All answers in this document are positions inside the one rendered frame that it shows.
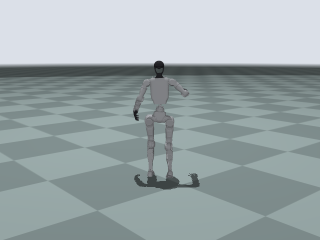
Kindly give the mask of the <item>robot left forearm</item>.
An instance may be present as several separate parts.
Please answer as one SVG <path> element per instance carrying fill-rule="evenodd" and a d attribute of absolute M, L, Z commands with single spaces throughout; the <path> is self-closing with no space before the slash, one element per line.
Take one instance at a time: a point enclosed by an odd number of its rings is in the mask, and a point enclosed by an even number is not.
<path fill-rule="evenodd" d="M 138 96 L 139 96 L 139 95 L 138 95 Z M 137 110 L 137 112 L 139 111 L 140 105 L 141 105 L 141 103 L 142 103 L 142 102 L 140 102 L 140 101 L 137 101 L 138 96 L 137 96 L 137 98 L 136 98 L 135 105 L 134 105 L 134 108 L 133 108 L 133 111 L 134 111 L 134 112 L 135 112 L 136 110 Z"/>

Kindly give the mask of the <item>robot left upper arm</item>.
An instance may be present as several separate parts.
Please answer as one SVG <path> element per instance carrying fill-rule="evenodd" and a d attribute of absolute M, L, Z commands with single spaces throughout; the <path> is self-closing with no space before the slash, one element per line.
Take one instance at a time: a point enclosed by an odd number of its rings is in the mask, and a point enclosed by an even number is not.
<path fill-rule="evenodd" d="M 137 101 L 143 102 L 143 100 L 144 100 L 144 94 L 146 93 L 147 87 L 150 86 L 150 80 L 151 80 L 151 79 L 146 79 L 146 80 L 143 81 L 142 86 L 141 86 L 141 89 L 140 89 L 140 91 L 139 91 L 139 96 L 138 96 L 138 98 L 137 98 Z"/>

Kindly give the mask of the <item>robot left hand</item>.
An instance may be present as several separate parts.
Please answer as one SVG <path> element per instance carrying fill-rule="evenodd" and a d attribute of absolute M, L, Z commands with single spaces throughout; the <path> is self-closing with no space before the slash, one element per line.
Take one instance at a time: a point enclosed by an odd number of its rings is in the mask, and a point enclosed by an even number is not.
<path fill-rule="evenodd" d="M 133 114 L 134 114 L 134 117 L 135 117 L 135 120 L 136 121 L 139 121 L 139 117 L 137 117 L 138 115 L 137 115 L 137 113 L 138 113 L 138 111 L 137 110 L 135 110 L 135 111 L 133 111 Z"/>

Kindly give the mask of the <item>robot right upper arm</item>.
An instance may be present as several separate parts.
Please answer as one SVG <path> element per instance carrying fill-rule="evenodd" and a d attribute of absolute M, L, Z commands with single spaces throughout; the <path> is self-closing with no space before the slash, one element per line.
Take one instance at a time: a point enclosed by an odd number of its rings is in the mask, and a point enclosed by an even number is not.
<path fill-rule="evenodd" d="M 181 95 L 183 97 L 186 97 L 189 94 L 183 89 L 183 87 L 175 79 L 168 78 L 168 81 L 171 86 L 174 86 L 175 89 L 181 92 Z"/>

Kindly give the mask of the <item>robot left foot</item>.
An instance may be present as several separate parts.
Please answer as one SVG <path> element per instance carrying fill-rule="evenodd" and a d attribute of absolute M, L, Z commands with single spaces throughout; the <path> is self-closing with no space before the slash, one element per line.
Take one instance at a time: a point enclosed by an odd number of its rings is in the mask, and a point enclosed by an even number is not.
<path fill-rule="evenodd" d="M 155 174 L 155 172 L 153 170 L 151 171 L 151 169 L 150 169 L 150 171 L 148 171 L 148 173 L 147 173 L 147 176 L 152 177 L 154 174 Z"/>

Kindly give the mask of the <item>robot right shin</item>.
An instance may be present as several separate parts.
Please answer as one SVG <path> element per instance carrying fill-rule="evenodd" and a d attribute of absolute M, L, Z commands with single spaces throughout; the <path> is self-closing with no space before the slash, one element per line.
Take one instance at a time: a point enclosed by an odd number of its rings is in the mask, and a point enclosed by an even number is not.
<path fill-rule="evenodd" d="M 168 171 L 172 170 L 172 161 L 173 161 L 173 144 L 170 143 L 170 150 L 166 150 L 166 161 L 168 165 Z"/>

